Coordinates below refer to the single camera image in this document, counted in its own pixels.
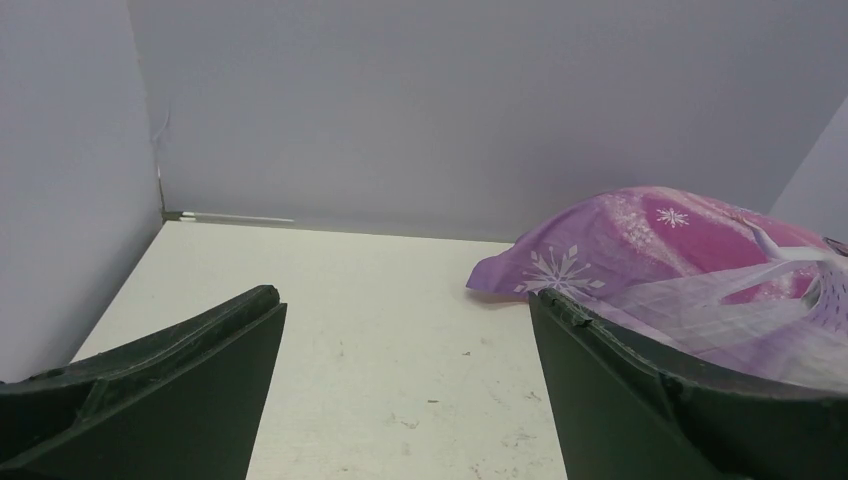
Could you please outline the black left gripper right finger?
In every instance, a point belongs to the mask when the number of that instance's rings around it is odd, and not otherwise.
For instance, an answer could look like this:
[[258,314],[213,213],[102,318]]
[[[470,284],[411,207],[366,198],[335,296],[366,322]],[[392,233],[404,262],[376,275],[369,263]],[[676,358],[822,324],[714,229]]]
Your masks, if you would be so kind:
[[847,398],[742,374],[553,290],[528,298],[571,479],[843,479]]

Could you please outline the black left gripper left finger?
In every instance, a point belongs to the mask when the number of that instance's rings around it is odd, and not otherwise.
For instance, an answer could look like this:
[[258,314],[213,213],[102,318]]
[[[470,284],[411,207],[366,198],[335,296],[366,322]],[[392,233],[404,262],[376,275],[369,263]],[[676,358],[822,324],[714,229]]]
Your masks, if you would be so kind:
[[243,479],[286,318],[270,285],[1,387],[5,479]]

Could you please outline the metal rail at back wall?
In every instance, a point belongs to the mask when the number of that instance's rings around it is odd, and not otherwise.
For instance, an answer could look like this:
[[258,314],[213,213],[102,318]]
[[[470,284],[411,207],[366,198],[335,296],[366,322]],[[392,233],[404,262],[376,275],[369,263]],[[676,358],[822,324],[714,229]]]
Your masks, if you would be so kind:
[[165,211],[162,213],[162,219],[164,221],[259,226],[280,226],[294,223],[292,219],[284,218],[213,214],[191,211]]

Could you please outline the purple pink printed pillowcase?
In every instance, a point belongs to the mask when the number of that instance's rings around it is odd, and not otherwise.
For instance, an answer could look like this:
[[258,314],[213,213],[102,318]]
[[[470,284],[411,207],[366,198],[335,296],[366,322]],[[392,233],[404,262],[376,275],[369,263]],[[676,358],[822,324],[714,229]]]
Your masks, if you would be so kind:
[[847,246],[720,200],[631,187],[579,201],[481,260],[467,287],[554,290],[755,377],[847,388]]

